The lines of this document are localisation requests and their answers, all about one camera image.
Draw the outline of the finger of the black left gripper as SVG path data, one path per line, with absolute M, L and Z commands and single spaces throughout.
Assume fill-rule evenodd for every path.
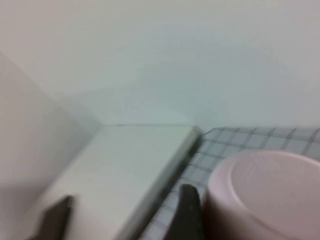
M 47 207 L 29 240 L 64 240 L 74 211 L 75 197 L 66 195 Z

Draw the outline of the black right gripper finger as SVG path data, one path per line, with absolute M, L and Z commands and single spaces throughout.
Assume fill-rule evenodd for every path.
M 167 240 L 204 240 L 200 195 L 196 187 L 182 184 L 177 208 L 166 232 Z

